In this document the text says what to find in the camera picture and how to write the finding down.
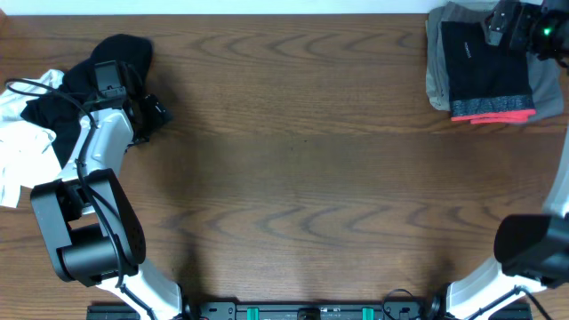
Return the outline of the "black leggings with coral waistband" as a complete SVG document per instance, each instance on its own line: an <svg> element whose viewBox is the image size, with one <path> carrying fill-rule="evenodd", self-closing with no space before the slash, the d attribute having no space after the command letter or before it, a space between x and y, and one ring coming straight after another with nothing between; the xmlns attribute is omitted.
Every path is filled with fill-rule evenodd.
<svg viewBox="0 0 569 320"><path fill-rule="evenodd" d="M440 25L451 120L522 124L536 114L525 54L485 41L477 23Z"/></svg>

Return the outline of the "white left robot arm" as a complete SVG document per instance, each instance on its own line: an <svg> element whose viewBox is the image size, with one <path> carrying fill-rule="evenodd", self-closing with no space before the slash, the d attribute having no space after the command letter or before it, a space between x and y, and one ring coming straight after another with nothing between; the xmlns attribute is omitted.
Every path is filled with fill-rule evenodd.
<svg viewBox="0 0 569 320"><path fill-rule="evenodd" d="M184 319L182 289L146 257L146 240L117 174L134 136L124 99L81 103L80 133L54 181L37 185L30 200L56 275L65 282L110 292L140 319Z"/></svg>

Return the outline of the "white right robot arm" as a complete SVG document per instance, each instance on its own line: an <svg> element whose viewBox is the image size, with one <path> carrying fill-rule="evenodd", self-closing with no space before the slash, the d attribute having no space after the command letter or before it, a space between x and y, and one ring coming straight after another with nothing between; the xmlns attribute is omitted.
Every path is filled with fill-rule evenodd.
<svg viewBox="0 0 569 320"><path fill-rule="evenodd" d="M485 43L568 65L568 3L500 1L481 21ZM515 214L498 227L493 255L433 299L429 319L515 319L510 304L568 281L568 152L539 214Z"/></svg>

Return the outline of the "grey folded trousers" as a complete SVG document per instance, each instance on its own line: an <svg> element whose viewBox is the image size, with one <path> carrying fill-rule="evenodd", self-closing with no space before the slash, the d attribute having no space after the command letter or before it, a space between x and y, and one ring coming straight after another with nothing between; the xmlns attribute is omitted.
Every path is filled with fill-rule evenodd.
<svg viewBox="0 0 569 320"><path fill-rule="evenodd" d="M426 93L433 108L449 111L449 76L446 69L441 24L446 21L480 22L498 3L496 1L449 1L429 12L425 21L427 33ZM536 114L531 122L558 116L563 112L564 99L558 82L560 67L554 61L540 61L526 55L529 85L533 91Z"/></svg>

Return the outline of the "black garment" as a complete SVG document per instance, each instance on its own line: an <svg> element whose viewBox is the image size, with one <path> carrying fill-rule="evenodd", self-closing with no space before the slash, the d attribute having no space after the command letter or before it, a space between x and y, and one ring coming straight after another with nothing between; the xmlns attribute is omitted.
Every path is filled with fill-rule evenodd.
<svg viewBox="0 0 569 320"><path fill-rule="evenodd" d="M133 100L140 100L146 93L146 76L152 56L152 43L147 38L124 34L108 37L93 49L90 58L64 74L58 90L85 103L93 98L97 89L94 65L115 60L131 66L126 87ZM71 102L52 94L29 100L21 112L24 120L55 132L52 148L60 166L67 163L76 145L80 115L80 110Z"/></svg>

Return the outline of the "white t-shirt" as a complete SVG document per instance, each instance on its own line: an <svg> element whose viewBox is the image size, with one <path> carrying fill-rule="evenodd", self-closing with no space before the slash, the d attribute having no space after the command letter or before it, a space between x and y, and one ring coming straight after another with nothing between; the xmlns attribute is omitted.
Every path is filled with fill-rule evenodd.
<svg viewBox="0 0 569 320"><path fill-rule="evenodd" d="M56 133L24 120L22 111L45 89L15 84L23 94L1 94L1 205L15 208L20 189L53 181L61 171L52 143Z"/></svg>

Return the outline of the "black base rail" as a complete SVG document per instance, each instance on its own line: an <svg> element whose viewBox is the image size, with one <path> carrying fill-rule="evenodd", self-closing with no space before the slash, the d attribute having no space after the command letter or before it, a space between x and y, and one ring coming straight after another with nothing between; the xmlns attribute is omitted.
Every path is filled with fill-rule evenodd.
<svg viewBox="0 0 569 320"><path fill-rule="evenodd" d="M411 301L388 301L381 304L294 305L236 304L210 302L200 306L199 318L204 320L383 320L428 319L422 316L420 304ZM127 305L93 305L86 312L87 320L141 319ZM513 303L489 317L492 320L531 320L527 303Z"/></svg>

